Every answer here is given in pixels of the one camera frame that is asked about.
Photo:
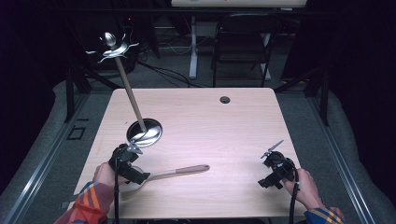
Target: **person's left hand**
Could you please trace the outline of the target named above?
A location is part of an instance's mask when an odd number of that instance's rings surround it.
[[[102,184],[106,184],[110,187],[114,187],[114,171],[113,169],[111,169],[110,165],[108,164],[108,162],[104,162],[101,165],[99,165],[98,167],[96,167],[96,171],[95,174],[93,176],[93,181],[102,183]],[[125,182],[127,182],[128,179],[126,179],[123,176],[119,175],[119,185],[123,184]]]

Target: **wooden tabletop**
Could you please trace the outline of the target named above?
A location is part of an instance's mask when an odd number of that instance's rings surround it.
[[[306,0],[172,0],[173,7],[305,7]]]
[[[285,189],[262,188],[272,170],[261,155],[276,148],[300,167],[276,96],[271,89],[135,89],[143,118],[156,119],[163,136],[141,148],[133,165],[156,173],[208,164],[206,172],[149,181],[130,200],[120,201],[121,218],[287,217]],[[222,96],[230,103],[220,101]],[[115,90],[76,187],[92,180],[136,121],[125,90]],[[295,215],[304,207],[296,203]],[[111,206],[109,217],[114,217]]]

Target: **spoon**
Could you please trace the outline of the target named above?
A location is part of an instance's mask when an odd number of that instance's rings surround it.
[[[144,173],[143,170],[138,167],[138,166],[132,166],[134,169],[137,171]],[[125,201],[124,195],[127,192],[131,191],[137,191],[138,189],[142,188],[144,184],[146,184],[148,181],[153,180],[153,179],[159,179],[160,177],[168,176],[168,175],[180,175],[180,174],[191,174],[191,173],[196,173],[196,172],[205,172],[210,169],[209,165],[196,165],[196,166],[189,166],[189,167],[184,167],[184,168],[179,168],[176,170],[168,170],[168,171],[162,171],[158,173],[153,173],[150,174],[150,176],[143,181],[142,184],[136,184],[136,183],[129,183],[126,185],[120,185],[120,193],[121,193],[121,198]]]

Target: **chair backrest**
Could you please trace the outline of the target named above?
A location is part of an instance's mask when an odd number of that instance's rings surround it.
[[[279,32],[281,28],[282,22],[275,15],[235,13],[219,21],[217,33],[274,34]]]

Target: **striped sleeve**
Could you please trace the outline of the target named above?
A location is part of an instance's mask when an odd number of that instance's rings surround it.
[[[113,188],[98,182],[89,182],[81,190],[73,207],[55,223],[101,223],[106,220],[113,200]]]
[[[304,213],[308,224],[346,224],[341,210],[335,207],[320,207]]]

